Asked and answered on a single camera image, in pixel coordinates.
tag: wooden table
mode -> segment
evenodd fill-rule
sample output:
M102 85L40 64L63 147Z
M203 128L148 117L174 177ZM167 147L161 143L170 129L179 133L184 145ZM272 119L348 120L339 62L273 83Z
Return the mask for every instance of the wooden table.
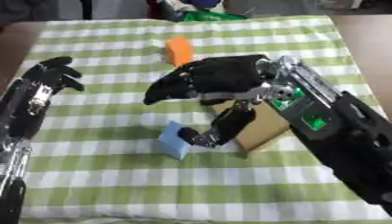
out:
M388 117L392 118L392 15L333 16Z
M392 117L392 15L333 16L367 82ZM0 33L0 91L18 70L45 23L18 23Z

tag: table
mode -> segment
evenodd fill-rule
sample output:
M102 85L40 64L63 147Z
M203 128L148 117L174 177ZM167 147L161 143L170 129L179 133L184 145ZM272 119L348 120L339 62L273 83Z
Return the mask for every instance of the table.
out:
M23 68L69 54L88 85L85 94L66 91L52 101L34 139L24 217L226 223L370 223L388 218L378 206L366 205L348 191L290 132L248 160L237 155L234 143L216 150L193 148L183 162L159 154L153 139L168 120L199 128L211 121L196 101L168 101L148 108L140 104L146 87L172 70L159 50L176 33L192 41L198 59L258 52L272 58L299 54L338 88L378 108L326 17L209 24L50 23Z
M332 20L388 117L392 117L392 16L334 16Z

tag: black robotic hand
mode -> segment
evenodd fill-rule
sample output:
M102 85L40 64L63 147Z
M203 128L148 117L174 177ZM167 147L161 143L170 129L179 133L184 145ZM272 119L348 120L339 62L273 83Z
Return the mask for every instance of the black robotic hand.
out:
M144 103L170 99L189 99L198 94L240 93L262 84L256 62L264 55L209 58L178 67L148 89ZM211 105L222 101L202 101Z
M81 73L67 66L70 57L38 63L15 80L0 101L0 137L31 139L39 130L50 98L63 88L83 91Z
M151 105L170 99L199 96L202 105L214 105L226 100L239 100L235 93L247 93L263 84L256 63L267 60L264 55L210 58L185 64L153 83L145 94L144 103ZM206 147L223 145L236 137L255 120L256 112L248 108L248 99L240 99L222 112L204 134L183 128L178 135L189 144Z

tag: tablecloth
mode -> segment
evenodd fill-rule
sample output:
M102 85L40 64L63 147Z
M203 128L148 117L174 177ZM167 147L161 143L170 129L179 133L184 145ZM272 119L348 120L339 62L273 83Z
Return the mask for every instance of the tablecloth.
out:
M176 35L190 40L196 60L297 55L336 88L382 113L328 17L50 22L19 72L69 55L84 74L86 91L53 97L33 139L26 223L390 221L342 185L289 131L249 158L235 142L213 150L193 147L183 161L162 154L156 139L169 121L206 130L214 117L196 100L142 103L147 87L174 68L163 51Z

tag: brown box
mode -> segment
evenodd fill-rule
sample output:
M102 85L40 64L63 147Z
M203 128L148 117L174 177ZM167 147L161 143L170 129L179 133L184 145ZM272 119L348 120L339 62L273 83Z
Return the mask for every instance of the brown box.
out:
M214 105L213 110L219 114L233 105L233 101ZM289 124L268 104L254 106L256 119L237 136L237 141L247 154L284 133Z

